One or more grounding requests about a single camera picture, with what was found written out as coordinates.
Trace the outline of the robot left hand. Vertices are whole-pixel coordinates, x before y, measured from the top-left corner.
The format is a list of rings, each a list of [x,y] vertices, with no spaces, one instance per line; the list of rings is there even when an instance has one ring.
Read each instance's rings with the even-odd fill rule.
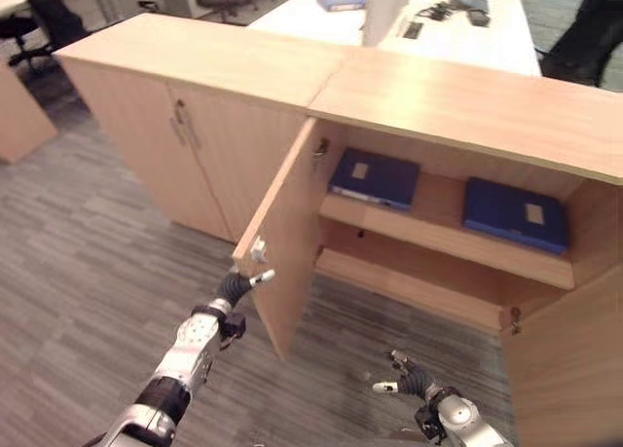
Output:
[[[250,247],[250,258],[259,264],[266,264],[267,243],[257,237]],[[253,276],[247,276],[240,271],[230,272],[221,282],[217,298],[225,301],[233,309],[238,301],[254,287],[267,283],[275,277],[274,269],[267,269]]]

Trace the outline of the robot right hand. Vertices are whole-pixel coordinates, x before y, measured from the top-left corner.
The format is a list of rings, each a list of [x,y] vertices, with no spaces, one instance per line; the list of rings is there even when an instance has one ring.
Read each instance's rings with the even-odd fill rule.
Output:
[[[401,375],[396,381],[382,381],[372,385],[377,393],[401,393],[414,395],[429,402],[440,390],[441,386],[418,363],[404,352],[392,350],[387,354],[392,367]]]

